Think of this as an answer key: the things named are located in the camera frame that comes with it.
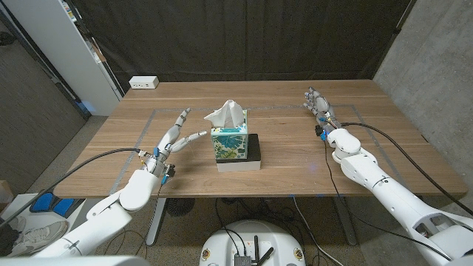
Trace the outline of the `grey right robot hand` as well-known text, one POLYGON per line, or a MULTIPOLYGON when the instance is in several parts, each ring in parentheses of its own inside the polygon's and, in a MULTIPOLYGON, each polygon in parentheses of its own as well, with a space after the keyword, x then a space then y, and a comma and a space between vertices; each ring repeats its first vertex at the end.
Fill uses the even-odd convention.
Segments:
POLYGON ((328 135, 331 131, 341 128, 333 107, 320 92, 310 87, 309 92, 306 92, 304 97, 306 99, 304 107, 309 109, 316 117, 316 134, 318 136, 328 135))

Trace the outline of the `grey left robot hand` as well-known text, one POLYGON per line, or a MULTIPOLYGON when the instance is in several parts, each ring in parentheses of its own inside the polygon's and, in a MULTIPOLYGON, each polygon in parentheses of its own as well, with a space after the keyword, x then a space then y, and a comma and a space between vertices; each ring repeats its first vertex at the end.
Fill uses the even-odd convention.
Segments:
POLYGON ((178 139, 180 136, 180 130, 183 127, 186 117, 190 111, 190 108, 182 111, 174 125, 171 126, 160 139, 153 151, 153 154, 146 157, 143 165, 140 168, 141 170, 146 170, 158 177, 163 172, 165 168, 165 161, 168 159, 171 153, 175 153, 184 149, 190 142, 207 134, 207 131, 200 131, 178 139))

